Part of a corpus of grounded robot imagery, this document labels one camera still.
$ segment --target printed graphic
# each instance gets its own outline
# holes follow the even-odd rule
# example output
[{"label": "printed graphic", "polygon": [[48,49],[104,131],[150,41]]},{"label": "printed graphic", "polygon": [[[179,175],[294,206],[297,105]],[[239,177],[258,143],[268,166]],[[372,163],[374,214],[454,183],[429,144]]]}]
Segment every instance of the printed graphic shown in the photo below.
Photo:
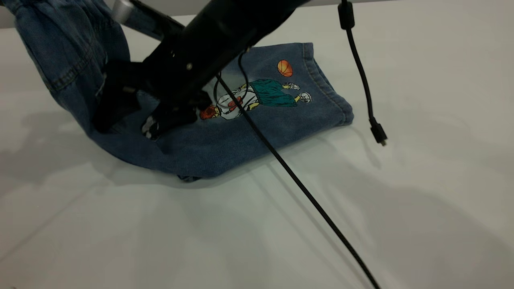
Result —
[{"label": "printed graphic", "polygon": [[[284,89],[288,91],[299,91],[300,87],[292,82],[281,84],[277,80],[273,79],[259,79],[249,83],[248,93],[246,95],[246,84],[243,84],[238,89],[233,90],[232,93],[234,93],[235,98],[246,111],[254,110],[260,105],[273,107],[295,107],[298,105],[299,101],[305,103],[312,101],[312,97],[307,92],[302,92],[294,96],[283,92],[282,90]],[[222,117],[230,120],[240,115],[241,112],[237,107],[237,104],[228,94],[220,97],[217,105],[213,104],[206,110],[200,112],[201,119]]]},{"label": "printed graphic", "polygon": [[278,64],[278,69],[280,74],[282,74],[285,77],[291,77],[292,76],[292,66],[287,62],[287,60],[281,60]]}]

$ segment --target folded fabric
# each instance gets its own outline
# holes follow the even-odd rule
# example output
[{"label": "folded fabric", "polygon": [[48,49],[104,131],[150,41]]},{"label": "folded fabric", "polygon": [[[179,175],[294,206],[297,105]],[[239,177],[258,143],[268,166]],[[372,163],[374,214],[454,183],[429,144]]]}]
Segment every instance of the folded fabric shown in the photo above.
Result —
[{"label": "folded fabric", "polygon": [[[204,90],[213,104],[199,120],[153,142],[141,124],[158,104],[138,93],[142,109],[100,134],[91,124],[108,60],[130,59],[121,27],[102,0],[5,0],[16,27],[58,104],[72,113],[86,134],[113,156],[131,164],[173,173],[184,180],[216,177],[267,153],[234,101],[214,81]],[[312,43],[251,49],[243,57],[245,80],[230,63],[222,77],[242,107],[275,148],[317,132],[350,124],[352,107],[329,84],[313,58]]]}]

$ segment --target orange basketball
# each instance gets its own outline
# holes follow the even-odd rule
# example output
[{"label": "orange basketball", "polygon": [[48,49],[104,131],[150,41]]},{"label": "orange basketball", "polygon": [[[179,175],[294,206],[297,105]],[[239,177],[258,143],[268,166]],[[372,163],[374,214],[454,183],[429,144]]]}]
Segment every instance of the orange basketball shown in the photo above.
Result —
[{"label": "orange basketball", "polygon": [[285,77],[292,76],[292,67],[287,60],[281,60],[278,64],[279,72]]}]

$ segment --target black cable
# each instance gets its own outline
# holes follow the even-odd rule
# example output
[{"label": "black cable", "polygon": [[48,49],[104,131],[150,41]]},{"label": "black cable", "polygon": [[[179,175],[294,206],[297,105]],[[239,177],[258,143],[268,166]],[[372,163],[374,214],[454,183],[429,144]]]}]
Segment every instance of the black cable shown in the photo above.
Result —
[{"label": "black cable", "polygon": [[219,80],[222,78],[222,72],[220,71],[218,73],[218,75],[216,75],[216,77],[218,79],[216,80],[216,83],[214,84],[214,89],[212,91],[212,96],[214,97],[214,100],[216,101],[216,105],[218,105],[218,84],[219,84]]},{"label": "black cable", "polygon": [[364,85],[364,93],[366,94],[366,102],[368,103],[368,116],[370,117],[370,120],[375,119],[375,117],[373,116],[373,104],[371,102],[370,86],[368,85],[368,79],[366,78],[364,67],[362,67],[362,62],[360,62],[359,54],[357,53],[357,48],[355,47],[355,40],[353,39],[352,30],[346,30],[346,35],[348,35],[350,49],[352,50],[355,63],[357,64],[357,69],[359,69],[360,78],[362,79],[362,85]]},{"label": "black cable", "polygon": [[[246,75],[246,72],[243,69],[243,65],[241,63],[244,54],[245,54],[245,52],[243,52],[243,53],[241,53],[239,55],[239,58],[237,60],[237,64],[238,64],[238,66],[239,66],[239,68],[241,70],[241,73],[245,77],[245,81],[246,81],[245,96],[246,96],[246,93],[248,93],[249,82],[248,82],[248,76]],[[350,244],[350,242],[346,239],[346,237],[343,235],[343,233],[341,233],[339,228],[332,221],[332,219],[328,216],[328,214],[321,207],[321,205],[318,203],[318,201],[313,197],[313,195],[309,192],[309,190],[307,190],[307,188],[303,185],[303,183],[300,181],[300,179],[295,175],[295,173],[292,171],[292,169],[287,165],[287,163],[284,161],[284,159],[280,156],[280,154],[275,150],[275,148],[270,144],[270,142],[262,134],[262,132],[259,130],[259,128],[255,125],[255,123],[250,118],[248,113],[244,110],[243,106],[235,98],[235,95],[232,93],[230,88],[223,81],[223,79],[221,79],[221,76],[216,75],[216,77],[218,78],[218,82],[221,83],[223,88],[227,91],[227,93],[230,95],[230,97],[232,98],[234,103],[237,105],[237,108],[239,108],[240,112],[243,114],[243,116],[245,117],[245,119],[248,122],[248,124],[252,127],[252,129],[255,132],[255,134],[257,134],[259,139],[264,143],[264,145],[269,149],[269,151],[275,156],[275,158],[279,161],[279,163],[282,165],[282,167],[284,167],[284,169],[291,176],[291,178],[295,181],[295,183],[302,190],[302,192],[305,194],[305,196],[309,199],[309,201],[314,205],[314,207],[318,210],[318,212],[321,214],[321,216],[325,219],[325,221],[328,223],[328,225],[334,231],[334,233],[337,235],[337,237],[341,240],[341,242],[343,242],[343,244],[346,246],[348,251],[350,251],[350,253],[355,258],[357,263],[359,263],[360,267],[362,268],[362,270],[364,271],[364,273],[366,274],[366,276],[370,280],[370,282],[373,285],[373,287],[375,289],[380,289],[380,286],[378,285],[377,281],[375,280],[375,278],[371,274],[370,270],[368,269],[368,267],[366,266],[364,261],[360,258],[359,254],[357,254],[357,252],[355,251],[353,246]]]},{"label": "black cable", "polygon": [[366,101],[368,103],[368,116],[370,118],[371,132],[373,133],[373,136],[375,137],[377,143],[381,143],[383,146],[385,146],[387,135],[384,132],[382,125],[377,122],[375,116],[373,115],[373,104],[371,102],[370,86],[368,85],[366,73],[364,73],[364,67],[362,67],[359,54],[357,53],[355,40],[353,39],[352,28],[355,26],[353,4],[351,2],[348,2],[348,0],[342,0],[341,4],[339,4],[338,6],[338,10],[341,28],[343,30],[346,30],[348,42],[350,43],[350,49],[352,50],[355,63],[357,64],[357,68],[359,69],[360,78],[362,79],[362,84],[364,85],[364,93],[366,94]]}]

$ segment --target white surface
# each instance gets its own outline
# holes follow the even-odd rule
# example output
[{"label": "white surface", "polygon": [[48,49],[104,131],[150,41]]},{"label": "white surface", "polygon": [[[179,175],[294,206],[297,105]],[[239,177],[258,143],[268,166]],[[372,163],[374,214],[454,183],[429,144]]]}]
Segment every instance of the white surface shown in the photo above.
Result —
[{"label": "white surface", "polygon": [[[351,127],[281,152],[383,288],[512,288],[513,8],[355,5],[385,148],[335,6],[260,43],[314,42],[354,106]],[[127,38],[137,60],[157,44]],[[272,157],[193,184],[120,162],[53,102],[15,31],[0,40],[1,289],[370,288]]]},{"label": "white surface", "polygon": [[7,8],[0,6],[0,28],[14,27],[14,16]]}]

